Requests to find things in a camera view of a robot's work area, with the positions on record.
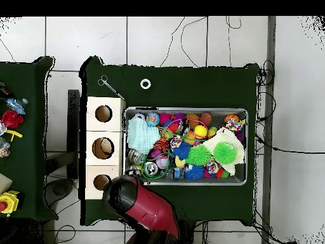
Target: metal tray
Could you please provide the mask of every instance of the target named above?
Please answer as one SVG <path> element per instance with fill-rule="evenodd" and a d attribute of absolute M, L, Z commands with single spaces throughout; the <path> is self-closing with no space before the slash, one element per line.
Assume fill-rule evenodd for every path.
<path fill-rule="evenodd" d="M 126 132 L 128 131 L 128 122 L 129 119 L 135 113 L 142 113 L 145 116 L 148 115 L 150 112 L 160 113 L 169 113 L 169 114 L 176 114 L 176 113 L 197 113 L 198 115 L 204 112 L 210 112 L 212 114 L 213 120 L 211 124 L 208 126 L 215 126 L 218 129 L 225 126 L 224 119 L 225 116 L 228 114 L 237 114 L 239 119 L 245 119 L 246 124 L 243 126 L 241 132 L 243 132 L 245 138 L 242 141 L 244 146 L 245 155 L 244 155 L 244 164 L 238 164 L 235 166 L 235 175 L 229 176 L 226 179 L 198 179 L 198 180 L 187 180 L 187 179 L 167 179 L 162 177 L 156 180 L 147 180 L 142 178 L 144 183 L 153 184 L 153 185 L 167 185 L 167 186 L 241 186 L 245 184 L 247 181 L 247 141 L 248 141 L 248 112 L 245 109 L 212 109 L 212 108 L 187 108 L 187 107 L 128 107 L 124 110 L 123 113 L 123 123 L 124 123 L 124 134 L 123 134 L 123 174 L 131 165 L 131 162 L 128 159 L 128 143 L 126 142 Z"/>

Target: green spiky ball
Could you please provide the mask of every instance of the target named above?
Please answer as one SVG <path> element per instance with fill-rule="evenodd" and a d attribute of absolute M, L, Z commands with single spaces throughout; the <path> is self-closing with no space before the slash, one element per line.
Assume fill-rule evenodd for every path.
<path fill-rule="evenodd" d="M 235 161 L 237 150 L 229 143 L 219 142 L 213 150 L 213 155 L 218 163 L 228 165 Z"/>
<path fill-rule="evenodd" d="M 186 163 L 196 166 L 204 166 L 210 159 L 211 153 L 208 149 L 199 144 L 196 147 L 190 148 L 189 156 L 186 158 Z"/>

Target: yellow ball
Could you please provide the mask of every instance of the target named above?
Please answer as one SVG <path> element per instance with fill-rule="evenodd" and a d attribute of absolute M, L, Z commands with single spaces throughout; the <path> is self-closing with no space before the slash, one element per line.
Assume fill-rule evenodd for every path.
<path fill-rule="evenodd" d="M 195 135 L 197 135 L 199 138 L 201 137 L 206 137 L 206 135 L 208 134 L 207 129 L 203 126 L 203 125 L 197 125 L 194 128 L 194 133 Z"/>

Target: green table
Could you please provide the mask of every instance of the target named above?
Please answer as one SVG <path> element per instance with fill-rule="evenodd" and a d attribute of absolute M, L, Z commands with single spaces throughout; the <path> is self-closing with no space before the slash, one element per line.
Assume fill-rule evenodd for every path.
<path fill-rule="evenodd" d="M 231 67 L 140 67 L 134 65 L 102 65 L 90 57 L 81 67 L 83 106 L 80 123 L 80 198 L 85 185 L 86 95 L 117 97 L 97 81 L 102 75 L 126 99 L 126 106 L 147 107 L 221 107 L 248 111 L 248 180 L 242 186 L 149 186 L 174 204 L 178 218 L 189 220 L 242 220 L 253 223 L 256 75 L 258 68 Z M 149 90 L 140 81 L 151 81 Z M 98 219 L 116 219 L 108 214 L 100 200 L 82 200 L 81 222 L 86 225 Z"/>
<path fill-rule="evenodd" d="M 52 65 L 51 57 L 40 57 L 31 64 L 0 63 L 0 81 L 5 83 L 17 99 L 26 98 L 29 101 L 24 122 L 15 129 L 23 138 L 15 137 L 10 147 L 10 155 L 7 159 L 0 158 L 0 173 L 13 181 L 11 189 L 25 193 L 22 209 L 11 214 L 14 218 L 55 219 L 55 214 L 43 200 L 46 175 L 44 82 Z M 5 110 L 7 106 L 0 102 L 0 116 Z M 5 133 L 3 138 L 9 142 L 11 135 Z"/>

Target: white ring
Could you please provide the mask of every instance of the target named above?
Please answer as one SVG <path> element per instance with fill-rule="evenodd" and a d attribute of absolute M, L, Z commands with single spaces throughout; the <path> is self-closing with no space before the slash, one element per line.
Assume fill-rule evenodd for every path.
<path fill-rule="evenodd" d="M 151 86 L 151 82 L 148 79 L 143 79 L 143 80 L 141 80 L 140 86 L 142 89 L 146 90 Z"/>

